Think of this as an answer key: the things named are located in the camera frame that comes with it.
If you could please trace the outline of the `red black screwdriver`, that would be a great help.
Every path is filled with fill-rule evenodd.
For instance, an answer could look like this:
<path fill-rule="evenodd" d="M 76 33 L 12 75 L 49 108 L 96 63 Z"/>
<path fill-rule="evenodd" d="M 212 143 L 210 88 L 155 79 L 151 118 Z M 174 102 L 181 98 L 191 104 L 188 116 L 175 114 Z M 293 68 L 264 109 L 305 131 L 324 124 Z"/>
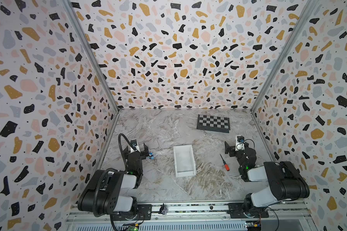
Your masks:
<path fill-rule="evenodd" d="M 222 159 L 222 162 L 223 162 L 223 165 L 224 165 L 226 171 L 230 171 L 230 168 L 229 168 L 228 164 L 226 163 L 226 161 L 224 160 L 224 158 L 222 157 L 222 155 L 220 155 L 220 156 L 221 156 L 221 159 Z"/>

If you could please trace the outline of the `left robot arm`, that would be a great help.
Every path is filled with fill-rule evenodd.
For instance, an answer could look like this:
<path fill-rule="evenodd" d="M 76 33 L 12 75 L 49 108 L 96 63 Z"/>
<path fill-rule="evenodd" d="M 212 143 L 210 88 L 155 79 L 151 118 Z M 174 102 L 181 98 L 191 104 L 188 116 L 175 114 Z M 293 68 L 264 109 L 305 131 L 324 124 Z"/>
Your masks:
<path fill-rule="evenodd" d="M 137 199 L 120 195 L 122 189 L 138 188 L 143 178 L 142 161 L 149 157 L 149 149 L 145 144 L 142 150 L 139 145 L 135 148 L 122 151 L 126 171 L 108 168 L 95 172 L 78 200 L 78 210 L 91 212 L 95 217 L 119 215 L 132 219 L 138 214 Z"/>

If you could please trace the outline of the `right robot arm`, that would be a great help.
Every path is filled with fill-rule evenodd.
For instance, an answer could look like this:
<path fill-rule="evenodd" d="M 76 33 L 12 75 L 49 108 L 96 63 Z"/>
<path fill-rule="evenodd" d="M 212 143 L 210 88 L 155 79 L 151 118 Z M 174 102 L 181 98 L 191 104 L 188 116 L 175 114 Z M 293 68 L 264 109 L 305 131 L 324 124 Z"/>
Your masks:
<path fill-rule="evenodd" d="M 246 217 L 260 216 L 267 207 L 283 202 L 308 198 L 309 187 L 290 161 L 264 162 L 256 166 L 256 151 L 249 147 L 243 136 L 236 145 L 225 144 L 225 154 L 235 157 L 239 163 L 239 174 L 245 182 L 268 182 L 268 186 L 258 192 L 246 195 L 242 211 Z"/>

